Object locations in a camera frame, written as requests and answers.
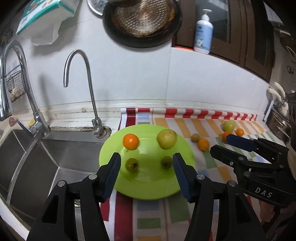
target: striped tablecloth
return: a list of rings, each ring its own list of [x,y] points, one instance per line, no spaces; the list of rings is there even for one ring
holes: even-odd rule
[[[246,152],[222,143],[221,125],[225,120],[235,120],[236,127],[242,128],[245,138],[265,138],[284,145],[266,124],[256,120],[257,115],[221,111],[192,109],[150,109],[124,108],[118,129],[139,124],[154,124],[168,127],[184,137],[195,155],[196,171],[212,181],[226,183],[235,180],[232,168],[213,159],[209,153],[200,151],[190,137],[199,133],[210,146],[215,144],[241,153],[249,160],[266,162],[256,153]],[[259,201],[247,196],[260,220]],[[194,204],[188,204],[181,192],[168,198],[144,201],[127,197],[116,190],[111,198],[101,204],[103,220],[110,240],[115,241],[182,241],[190,224]],[[210,240],[215,240],[218,224],[219,201],[214,202],[213,224]]]

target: pot handle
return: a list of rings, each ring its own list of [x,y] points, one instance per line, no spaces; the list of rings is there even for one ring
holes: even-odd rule
[[[280,127],[280,126],[278,126],[278,129],[282,132],[282,133],[284,133],[284,135],[285,136],[287,136],[289,139],[290,139],[290,136]]]

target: tissue package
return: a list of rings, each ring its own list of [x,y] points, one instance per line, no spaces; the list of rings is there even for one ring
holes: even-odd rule
[[[16,34],[31,39],[34,45],[52,44],[59,27],[73,17],[79,0],[32,0],[25,8]]]

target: blue soap bottle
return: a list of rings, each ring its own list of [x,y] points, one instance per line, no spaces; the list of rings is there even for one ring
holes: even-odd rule
[[[203,9],[202,19],[196,23],[194,51],[204,54],[209,54],[211,50],[213,25],[209,22],[210,18],[207,15],[212,10]]]

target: wire basket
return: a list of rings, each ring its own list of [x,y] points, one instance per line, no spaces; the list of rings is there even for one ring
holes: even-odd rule
[[[7,87],[12,102],[16,101],[24,93],[26,93],[24,89],[21,70],[10,75],[9,79],[7,80]]]

